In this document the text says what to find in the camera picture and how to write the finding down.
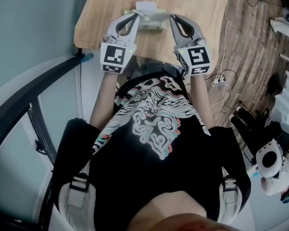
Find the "floor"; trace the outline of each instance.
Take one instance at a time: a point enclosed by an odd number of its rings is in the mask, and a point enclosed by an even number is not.
[[[266,1],[280,4],[279,0]],[[253,113],[256,109],[264,111],[266,108],[273,107],[274,98],[266,94],[267,83],[274,72],[278,72],[281,78],[284,78],[288,64],[279,57],[279,54],[283,53],[289,56],[289,38],[280,33],[274,33],[269,23],[270,19],[281,15],[281,8],[262,1],[259,1],[253,8],[248,5],[246,0],[229,0],[227,18],[232,25],[227,26],[222,71],[231,69],[238,76],[232,89],[231,98],[227,103],[231,108],[235,108],[239,100]],[[220,58],[215,73],[218,72],[222,60],[225,25],[226,18],[222,24]],[[235,73],[225,71],[224,75],[226,82],[232,86],[236,80]],[[211,80],[207,82],[212,104],[228,95],[228,86],[212,87]],[[216,125],[229,127],[228,116],[233,111],[226,107],[224,102],[213,106]]]

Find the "black t-shirt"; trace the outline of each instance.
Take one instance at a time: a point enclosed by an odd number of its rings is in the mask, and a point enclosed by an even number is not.
[[[225,157],[220,144],[180,78],[162,72],[130,80],[116,93],[114,116],[102,131],[79,119],[68,122],[53,170],[55,204],[62,185],[85,166],[93,148],[89,181],[96,188],[97,231],[126,230],[150,200],[176,191],[187,192],[217,220]],[[233,148],[246,174],[235,142]]]

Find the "wooden table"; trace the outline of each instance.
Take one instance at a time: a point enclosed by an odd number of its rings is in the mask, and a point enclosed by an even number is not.
[[[123,15],[124,10],[135,8],[137,1],[145,0],[87,0],[75,27],[74,43],[79,48],[99,49],[109,23]],[[213,56],[218,60],[221,25],[228,0],[146,0],[155,1],[158,8],[184,15],[198,23]],[[174,53],[171,27],[167,30],[138,31],[136,55],[163,62],[180,64]]]

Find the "shoe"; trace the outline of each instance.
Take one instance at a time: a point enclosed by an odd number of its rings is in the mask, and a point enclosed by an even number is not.
[[[239,112],[239,109],[242,109],[240,106],[236,108],[236,111]]]
[[[230,115],[229,115],[229,120],[230,120],[230,123],[231,123],[232,126],[234,126],[234,125],[232,124],[232,122],[231,122],[231,119],[232,119],[233,117],[235,117],[234,114],[230,114]]]

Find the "person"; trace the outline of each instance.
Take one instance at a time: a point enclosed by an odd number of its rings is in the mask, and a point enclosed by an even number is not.
[[[268,144],[276,145],[263,157],[259,157],[261,161],[257,161],[259,172],[265,176],[261,178],[261,188],[268,196],[281,193],[280,201],[288,203],[289,134],[285,133],[277,122],[271,122],[269,126],[263,127],[249,112],[240,106],[236,108],[236,111],[239,118],[231,114],[229,116],[230,122],[236,127],[254,158],[257,158],[257,152],[264,151]]]
[[[67,123],[52,178],[60,214],[77,231],[235,230],[221,223],[244,207],[250,179],[203,76],[189,98],[171,64],[141,69],[117,92],[105,73],[90,124]]]

